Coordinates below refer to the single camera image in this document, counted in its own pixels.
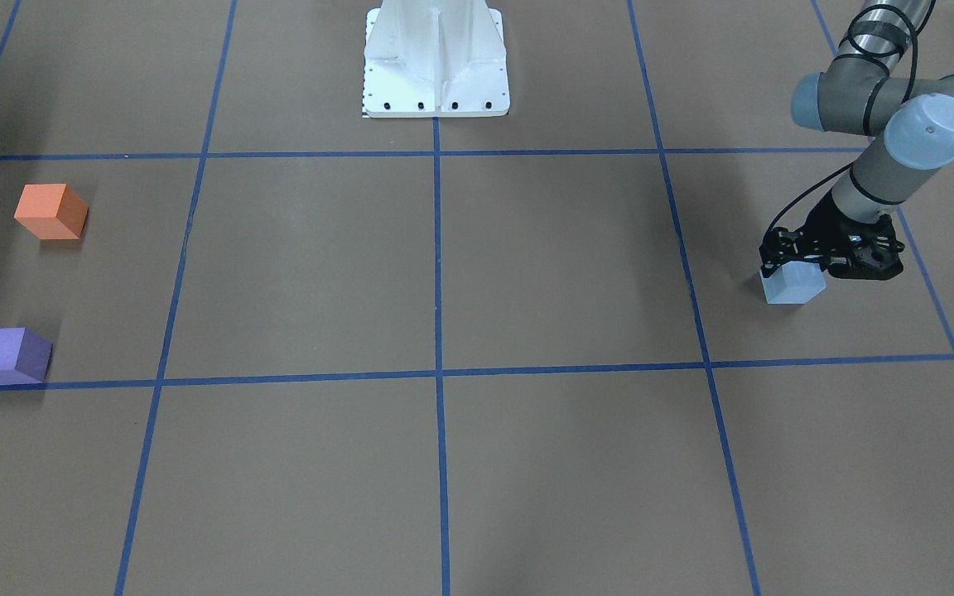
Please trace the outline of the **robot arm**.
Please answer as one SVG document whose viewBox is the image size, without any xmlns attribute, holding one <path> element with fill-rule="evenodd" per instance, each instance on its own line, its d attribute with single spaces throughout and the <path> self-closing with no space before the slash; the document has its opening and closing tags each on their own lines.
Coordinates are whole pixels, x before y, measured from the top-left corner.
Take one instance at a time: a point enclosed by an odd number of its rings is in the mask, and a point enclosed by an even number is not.
<svg viewBox="0 0 954 596">
<path fill-rule="evenodd" d="M 762 274 L 788 262 L 814 265 L 838 279 L 885 281 L 903 269 L 891 216 L 925 182 L 954 162 L 954 72 L 920 79 L 893 70 L 918 56 L 932 1 L 867 1 L 849 23 L 825 71 L 800 82 L 796 124 L 870 140 L 858 158 L 826 178 L 829 191 L 788 230 L 771 223 L 759 252 Z"/>
</svg>

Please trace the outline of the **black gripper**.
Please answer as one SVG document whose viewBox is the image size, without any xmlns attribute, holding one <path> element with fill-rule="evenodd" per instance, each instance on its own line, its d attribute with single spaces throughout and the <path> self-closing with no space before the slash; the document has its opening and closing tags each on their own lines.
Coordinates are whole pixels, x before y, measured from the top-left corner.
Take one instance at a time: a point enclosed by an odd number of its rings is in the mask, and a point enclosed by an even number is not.
<svg viewBox="0 0 954 596">
<path fill-rule="evenodd" d="M 805 261 L 833 278 L 887 281 L 903 272 L 894 221 L 881 214 L 861 223 L 841 213 L 833 199 L 818 201 L 805 220 Z"/>
</svg>

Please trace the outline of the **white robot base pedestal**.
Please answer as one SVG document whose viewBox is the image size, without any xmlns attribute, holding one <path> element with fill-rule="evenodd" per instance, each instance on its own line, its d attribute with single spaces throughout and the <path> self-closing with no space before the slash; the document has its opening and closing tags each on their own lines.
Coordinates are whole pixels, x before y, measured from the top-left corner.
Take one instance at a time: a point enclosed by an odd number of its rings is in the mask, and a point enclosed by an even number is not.
<svg viewBox="0 0 954 596">
<path fill-rule="evenodd" d="M 484 1 L 383 1 L 364 19 L 366 118 L 510 112 L 501 11 Z"/>
</svg>

